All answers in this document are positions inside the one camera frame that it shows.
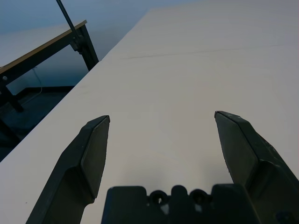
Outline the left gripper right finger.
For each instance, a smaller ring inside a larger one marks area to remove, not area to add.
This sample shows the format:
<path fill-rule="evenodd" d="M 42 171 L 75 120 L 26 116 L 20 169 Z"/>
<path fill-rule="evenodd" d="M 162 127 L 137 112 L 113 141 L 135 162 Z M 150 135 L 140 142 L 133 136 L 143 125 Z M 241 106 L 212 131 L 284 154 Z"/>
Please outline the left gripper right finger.
<path fill-rule="evenodd" d="M 263 224 L 299 222 L 299 181 L 276 149 L 238 115 L 216 111 L 223 157 Z"/>

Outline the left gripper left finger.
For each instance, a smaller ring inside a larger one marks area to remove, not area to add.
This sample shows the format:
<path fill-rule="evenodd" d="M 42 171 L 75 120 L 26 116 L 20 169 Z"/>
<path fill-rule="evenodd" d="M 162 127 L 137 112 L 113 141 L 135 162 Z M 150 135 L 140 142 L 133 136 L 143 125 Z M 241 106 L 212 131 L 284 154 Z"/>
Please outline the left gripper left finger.
<path fill-rule="evenodd" d="M 60 155 L 28 224 L 79 224 L 98 196 L 107 155 L 110 117 L 87 122 Z"/>

